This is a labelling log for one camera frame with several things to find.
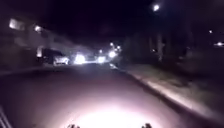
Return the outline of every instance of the street lamp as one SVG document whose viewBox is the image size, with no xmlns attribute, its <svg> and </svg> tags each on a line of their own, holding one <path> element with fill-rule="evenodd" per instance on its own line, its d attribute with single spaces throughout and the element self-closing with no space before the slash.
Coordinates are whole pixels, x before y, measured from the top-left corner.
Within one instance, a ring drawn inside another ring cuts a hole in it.
<svg viewBox="0 0 224 128">
<path fill-rule="evenodd" d="M 103 50 L 102 50 L 102 49 L 100 49 L 100 50 L 99 50 L 99 53 L 103 53 Z"/>
<path fill-rule="evenodd" d="M 38 25 L 36 25 L 36 26 L 34 27 L 34 30 L 35 30 L 36 32 L 40 32 L 40 31 L 41 31 L 41 27 L 38 26 Z"/>
<path fill-rule="evenodd" d="M 218 42 L 218 43 L 216 43 L 216 44 L 214 44 L 215 46 L 218 46 L 218 47 L 223 47 L 224 46 L 224 43 L 222 43 L 222 42 Z"/>
<path fill-rule="evenodd" d="M 153 11 L 156 12 L 160 9 L 160 6 L 158 4 L 153 5 Z"/>
<path fill-rule="evenodd" d="M 114 43 L 111 42 L 111 43 L 110 43 L 110 46 L 114 46 Z"/>
</svg>

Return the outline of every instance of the asphalt road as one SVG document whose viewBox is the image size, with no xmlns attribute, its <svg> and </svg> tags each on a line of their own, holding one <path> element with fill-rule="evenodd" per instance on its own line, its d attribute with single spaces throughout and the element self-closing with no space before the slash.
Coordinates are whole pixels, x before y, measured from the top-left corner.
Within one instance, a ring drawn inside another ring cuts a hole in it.
<svg viewBox="0 0 224 128">
<path fill-rule="evenodd" d="M 204 128 L 204 122 L 109 66 L 0 77 L 0 104 L 14 128 Z"/>
</svg>

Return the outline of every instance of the lit window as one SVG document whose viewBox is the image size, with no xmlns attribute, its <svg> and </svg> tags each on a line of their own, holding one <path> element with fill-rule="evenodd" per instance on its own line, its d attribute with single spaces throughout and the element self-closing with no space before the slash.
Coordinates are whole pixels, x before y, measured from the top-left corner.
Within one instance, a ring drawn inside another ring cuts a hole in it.
<svg viewBox="0 0 224 128">
<path fill-rule="evenodd" d="M 16 30 L 24 30 L 24 23 L 16 19 L 10 19 L 9 27 Z"/>
</svg>

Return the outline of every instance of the dark sky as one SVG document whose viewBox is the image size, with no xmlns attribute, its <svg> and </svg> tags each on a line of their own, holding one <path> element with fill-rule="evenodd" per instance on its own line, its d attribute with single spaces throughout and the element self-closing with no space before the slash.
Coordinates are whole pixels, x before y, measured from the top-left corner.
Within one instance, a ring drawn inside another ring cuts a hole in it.
<svg viewBox="0 0 224 128">
<path fill-rule="evenodd" d="M 48 25 L 74 37 L 122 37 L 148 20 L 148 0 L 54 0 Z"/>
<path fill-rule="evenodd" d="M 45 28 L 77 39 L 123 38 L 144 31 L 154 20 L 164 24 L 200 21 L 217 24 L 224 19 L 222 0 L 3 0 L 35 17 Z M 152 3 L 161 3 L 153 14 Z"/>
</svg>

